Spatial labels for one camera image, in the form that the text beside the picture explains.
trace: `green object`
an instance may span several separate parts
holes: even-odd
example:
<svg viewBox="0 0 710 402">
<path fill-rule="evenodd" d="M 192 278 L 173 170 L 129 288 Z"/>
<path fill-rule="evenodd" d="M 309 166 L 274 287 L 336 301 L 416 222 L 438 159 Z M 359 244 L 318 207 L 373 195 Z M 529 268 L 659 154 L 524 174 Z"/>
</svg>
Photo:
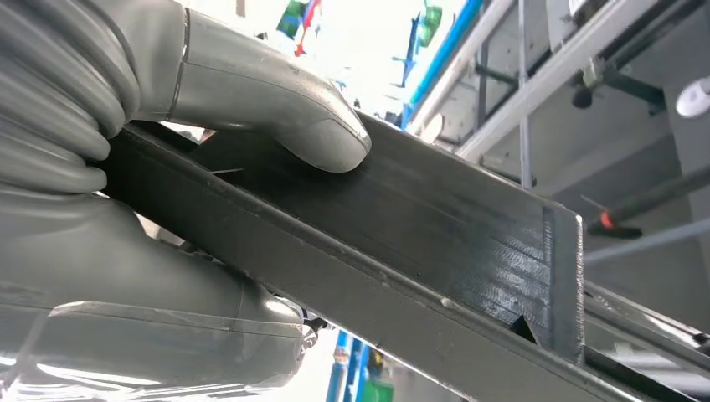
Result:
<svg viewBox="0 0 710 402">
<path fill-rule="evenodd" d="M 394 386 L 374 380 L 365 381 L 363 388 L 363 402 L 392 402 L 394 400 Z"/>
<path fill-rule="evenodd" d="M 426 6 L 424 16 L 419 26 L 419 43 L 426 48 L 441 25 L 441 15 L 444 13 L 440 6 Z"/>
<path fill-rule="evenodd" d="M 283 32 L 291 39 L 295 38 L 298 33 L 298 28 L 301 27 L 301 19 L 305 12 L 306 4 L 299 0 L 290 0 L 276 29 Z"/>
</svg>

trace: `metal rod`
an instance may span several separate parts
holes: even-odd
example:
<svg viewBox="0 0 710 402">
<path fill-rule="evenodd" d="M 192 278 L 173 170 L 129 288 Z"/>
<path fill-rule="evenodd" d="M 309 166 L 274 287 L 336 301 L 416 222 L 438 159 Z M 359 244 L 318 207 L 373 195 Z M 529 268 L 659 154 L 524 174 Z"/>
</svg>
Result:
<svg viewBox="0 0 710 402">
<path fill-rule="evenodd" d="M 611 258 L 633 254 L 647 250 L 657 245 L 667 245 L 677 241 L 689 239 L 703 233 L 710 232 L 710 219 L 700 220 L 692 224 L 685 224 L 674 229 L 645 236 L 625 245 L 617 245 L 602 250 L 593 251 L 584 256 L 584 264 L 590 266 Z"/>
<path fill-rule="evenodd" d="M 693 338 L 700 331 L 590 281 L 584 282 L 584 294 L 587 323 L 710 379 L 710 357 L 696 350 L 699 343 Z"/>
<path fill-rule="evenodd" d="M 525 90 L 527 84 L 527 40 L 525 36 L 525 0 L 517 0 L 518 87 Z M 530 126 L 527 115 L 520 120 L 520 181 L 523 188 L 533 186 L 533 166 L 530 163 Z"/>
<path fill-rule="evenodd" d="M 489 0 L 484 0 L 481 4 L 481 10 L 479 10 L 478 15 L 485 15 L 486 9 L 488 8 Z M 476 101 L 476 122 L 474 125 L 474 130 L 478 130 L 479 127 L 483 126 L 483 122 L 486 121 L 486 95 L 488 94 L 488 77 L 490 74 L 484 74 L 484 70 L 488 71 L 488 41 L 485 40 L 481 44 L 481 48 L 478 50 L 476 60 L 476 73 L 478 74 L 478 93 Z"/>
<path fill-rule="evenodd" d="M 644 214 L 659 206 L 683 197 L 710 185 L 710 165 L 702 167 L 681 178 L 676 178 L 670 182 L 656 186 L 635 197 L 625 199 L 620 204 L 607 209 L 606 215 L 615 224 L 620 224 L 625 220 Z M 601 218 L 590 221 L 587 230 L 593 234 L 604 231 Z"/>
<path fill-rule="evenodd" d="M 481 46 L 481 52 L 484 47 L 487 47 L 487 45 L 484 44 L 483 46 Z M 476 64 L 476 68 L 474 70 L 476 71 L 476 74 L 481 75 L 482 78 L 493 78 L 494 80 L 502 82 L 503 84 L 513 85 L 517 87 L 517 79 L 515 77 L 503 74 L 502 72 L 494 69 L 489 69 L 488 67 L 486 67 L 485 64 L 481 63 L 480 61 L 479 64 Z"/>
<path fill-rule="evenodd" d="M 520 120 L 537 109 L 560 86 L 581 70 L 593 56 L 638 19 L 657 0 L 607 2 L 486 124 L 456 155 L 477 161 L 494 147 Z"/>
<path fill-rule="evenodd" d="M 622 50 L 620 54 L 615 54 L 612 57 L 612 62 L 617 69 L 622 69 L 625 65 L 633 61 L 639 54 L 645 52 L 653 44 L 665 38 L 676 26 L 695 13 L 703 4 L 704 0 L 689 0 L 682 4 L 671 15 L 659 22 L 650 32 L 646 33 L 640 40 L 629 46 L 628 49 Z"/>
<path fill-rule="evenodd" d="M 647 29 L 654 21 L 656 21 L 663 13 L 668 11 L 676 0 L 659 0 L 659 2 L 649 8 L 639 19 L 637 19 L 629 28 L 612 41 L 606 49 L 599 52 L 599 58 L 602 60 L 610 60 L 614 55 L 619 53 L 627 44 L 640 34 L 644 29 Z"/>
<path fill-rule="evenodd" d="M 481 19 L 468 35 L 463 45 L 461 45 L 449 65 L 446 66 L 441 78 L 436 81 L 431 92 L 422 102 L 421 107 L 414 113 L 412 121 L 407 127 L 408 132 L 415 135 L 419 134 L 419 131 L 424 128 L 429 119 L 436 114 L 436 109 L 448 97 L 454 84 L 461 76 L 461 71 L 471 62 L 476 51 L 498 27 L 512 3 L 513 0 L 491 2 L 491 6 L 481 15 Z"/>
</svg>

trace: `blue pipe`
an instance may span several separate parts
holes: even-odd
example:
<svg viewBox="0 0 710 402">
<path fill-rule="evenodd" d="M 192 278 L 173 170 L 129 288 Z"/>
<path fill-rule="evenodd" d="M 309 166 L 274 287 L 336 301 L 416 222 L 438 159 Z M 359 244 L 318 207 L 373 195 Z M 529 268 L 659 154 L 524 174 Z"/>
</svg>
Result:
<svg viewBox="0 0 710 402">
<path fill-rule="evenodd" d="M 464 34 L 466 34 L 469 27 L 475 23 L 476 15 L 478 14 L 478 10 L 481 9 L 482 3 L 482 0 L 468 0 L 466 5 L 464 5 L 461 9 L 458 18 L 454 22 L 454 26 L 451 27 L 451 31 L 448 35 L 446 35 L 444 43 L 442 43 L 439 50 L 437 50 L 434 59 L 431 60 L 429 69 L 424 75 L 424 78 L 421 80 L 419 86 L 417 86 L 417 89 L 414 91 L 414 94 L 409 100 L 409 107 L 411 108 L 411 111 L 408 113 L 409 115 L 414 115 L 414 111 L 419 109 L 422 100 L 431 92 L 431 89 L 440 78 L 444 68 L 449 64 L 453 53 L 465 39 Z"/>
<path fill-rule="evenodd" d="M 368 380 L 368 363 L 370 362 L 370 347 L 363 344 L 363 349 L 360 351 L 360 361 L 358 370 L 358 382 L 355 392 L 355 402 L 360 402 L 363 399 L 363 391 L 365 390 L 365 382 Z"/>
<path fill-rule="evenodd" d="M 358 389 L 356 388 L 356 380 L 359 379 L 360 355 L 363 351 L 363 341 L 354 338 L 352 340 L 352 349 L 350 351 L 350 364 L 347 367 L 347 379 L 345 380 L 345 395 L 342 397 L 342 402 L 357 402 Z"/>
<path fill-rule="evenodd" d="M 347 377 L 347 362 L 344 357 L 347 356 L 352 337 L 347 332 L 340 331 L 337 335 L 337 343 L 334 352 L 335 361 L 331 369 L 331 379 L 328 384 L 328 393 L 326 394 L 326 402 L 340 402 L 342 392 L 345 389 L 345 379 Z"/>
</svg>

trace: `white metal frame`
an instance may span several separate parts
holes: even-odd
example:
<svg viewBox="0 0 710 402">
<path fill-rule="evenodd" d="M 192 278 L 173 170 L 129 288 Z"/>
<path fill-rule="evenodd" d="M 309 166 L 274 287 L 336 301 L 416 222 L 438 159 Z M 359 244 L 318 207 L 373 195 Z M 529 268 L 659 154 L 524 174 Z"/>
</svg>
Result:
<svg viewBox="0 0 710 402">
<path fill-rule="evenodd" d="M 478 161 L 657 0 L 610 0 L 456 154 Z"/>
<path fill-rule="evenodd" d="M 451 63 L 444 69 L 441 78 L 424 98 L 421 107 L 414 113 L 412 121 L 407 126 L 409 133 L 419 135 L 426 123 L 436 115 L 443 100 L 447 98 L 466 66 L 474 59 L 478 49 L 491 36 L 514 2 L 515 0 L 494 0 L 486 8 Z"/>
</svg>

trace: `black metal bar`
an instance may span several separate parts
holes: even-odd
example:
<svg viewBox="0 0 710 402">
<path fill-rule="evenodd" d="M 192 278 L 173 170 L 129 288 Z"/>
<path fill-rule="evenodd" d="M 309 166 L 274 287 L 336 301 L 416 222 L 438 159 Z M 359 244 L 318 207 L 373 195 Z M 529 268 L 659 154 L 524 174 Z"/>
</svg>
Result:
<svg viewBox="0 0 710 402">
<path fill-rule="evenodd" d="M 614 55 L 619 53 L 633 38 L 641 33 L 644 29 L 648 28 L 654 21 L 656 21 L 663 13 L 665 13 L 670 6 L 676 4 L 677 0 L 661 0 L 653 7 L 649 8 L 641 18 L 636 20 L 635 23 L 631 24 L 629 28 L 614 39 L 611 44 L 609 44 L 604 50 L 599 53 L 599 58 L 602 60 L 609 60 Z"/>
<path fill-rule="evenodd" d="M 611 379 L 624 384 L 633 384 L 636 391 L 655 400 L 662 400 L 664 402 L 695 401 L 693 398 L 666 387 L 592 348 L 584 347 L 584 362 L 591 369 Z"/>
<path fill-rule="evenodd" d="M 210 170 L 241 170 L 217 177 L 129 127 L 112 139 L 111 156 L 101 164 L 109 177 L 105 191 L 462 394 L 486 402 L 630 400 L 626 390 L 490 318 L 505 322 L 506 312 L 518 311 L 514 317 L 525 315 L 543 345 L 550 333 L 562 332 L 558 320 L 579 306 L 569 300 L 575 284 L 556 277 L 556 270 L 566 279 L 575 272 L 574 214 L 361 119 L 373 151 L 341 175 L 307 166 L 263 132 L 220 132 L 200 145 L 205 153 L 198 160 L 214 165 Z M 489 253 L 487 245 L 496 246 Z M 501 275 L 481 275 L 487 267 Z M 545 294 L 537 293 L 544 274 L 530 272 L 537 277 L 530 281 L 500 271 L 506 267 L 551 270 L 553 291 L 564 288 L 547 331 L 538 315 L 546 305 L 534 302 L 534 295 Z M 515 286 L 497 279 L 510 275 L 519 278 Z M 579 281 L 579 273 L 573 279 Z M 522 285 L 528 282 L 534 286 Z M 526 295 L 515 296 L 521 291 Z M 471 308 L 476 298 L 491 297 Z M 570 352 L 564 340 L 555 345 Z M 513 370 L 524 380 L 511 381 Z"/>
<path fill-rule="evenodd" d="M 481 4 L 481 9 L 478 10 L 478 18 L 481 18 L 481 15 L 483 15 L 486 12 L 486 8 L 488 7 L 488 4 L 490 3 L 490 0 L 484 0 L 483 3 Z M 481 45 L 481 48 L 478 49 L 478 53 L 476 54 L 477 61 L 476 61 L 476 67 L 482 67 L 482 68 L 488 68 L 488 41 L 485 40 L 483 41 L 483 44 Z M 478 75 L 478 96 L 476 99 L 476 120 L 474 121 L 473 125 L 473 130 L 477 130 L 479 127 L 483 125 L 483 121 L 486 120 L 486 105 L 488 102 L 487 96 L 488 96 L 488 79 L 486 78 L 485 75 L 480 74 Z"/>
<path fill-rule="evenodd" d="M 707 185 L 710 185 L 710 165 L 624 200 L 605 211 L 605 215 L 600 215 L 597 219 L 588 222 L 587 231 L 591 234 L 603 234 L 608 229 L 608 225 L 605 224 L 607 219 L 613 224 L 620 224 Z"/>
<path fill-rule="evenodd" d="M 502 82 L 503 84 L 515 85 L 517 86 L 517 78 L 511 77 L 510 75 L 504 74 L 500 71 L 489 69 L 481 64 L 476 64 L 474 68 L 476 74 L 483 75 L 484 77 L 492 78 L 496 81 Z"/>
<path fill-rule="evenodd" d="M 671 15 L 659 22 L 654 28 L 652 28 L 643 38 L 634 42 L 629 46 L 628 49 L 622 50 L 621 54 L 615 54 L 610 58 L 611 63 L 620 70 L 625 65 L 629 64 L 641 53 L 650 48 L 654 43 L 663 39 L 668 35 L 676 26 L 682 23 L 691 14 L 695 13 L 702 5 L 705 4 L 705 0 L 688 0 L 683 3 L 678 9 L 673 11 Z"/>
<path fill-rule="evenodd" d="M 699 331 L 673 322 L 589 281 L 584 284 L 584 295 L 584 312 L 588 322 L 710 379 L 710 357 L 689 347 L 683 339 L 674 338 L 674 332 L 659 331 L 654 321 L 673 327 L 677 333 L 685 333 L 687 338 L 698 335 Z"/>
<path fill-rule="evenodd" d="M 666 97 L 663 95 L 661 88 L 621 74 L 616 69 L 607 69 L 603 74 L 604 84 L 610 88 L 645 101 L 653 108 L 655 113 L 666 109 Z"/>
</svg>

